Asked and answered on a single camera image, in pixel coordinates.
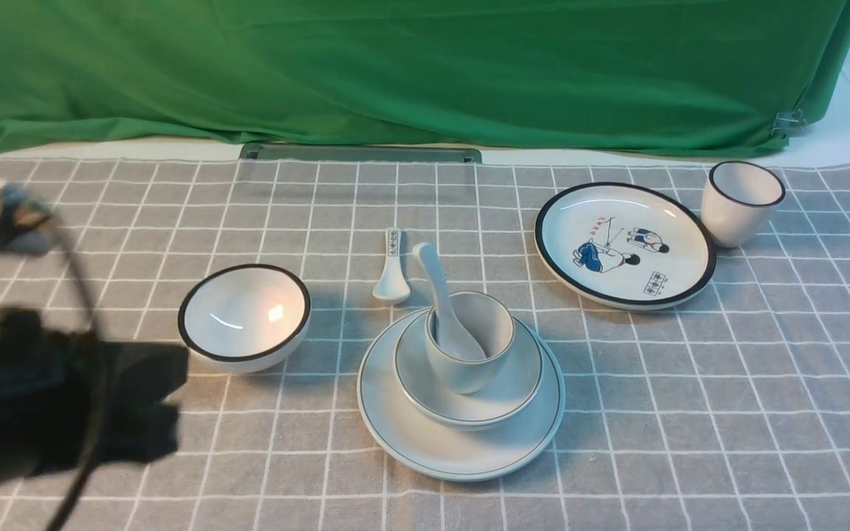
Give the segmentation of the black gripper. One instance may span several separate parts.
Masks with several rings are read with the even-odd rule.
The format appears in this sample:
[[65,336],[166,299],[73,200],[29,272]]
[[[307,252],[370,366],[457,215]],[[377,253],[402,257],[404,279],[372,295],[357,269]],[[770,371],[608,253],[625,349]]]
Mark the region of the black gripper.
[[148,464],[176,453],[189,352],[47,328],[37,310],[0,307],[0,484],[79,468]]

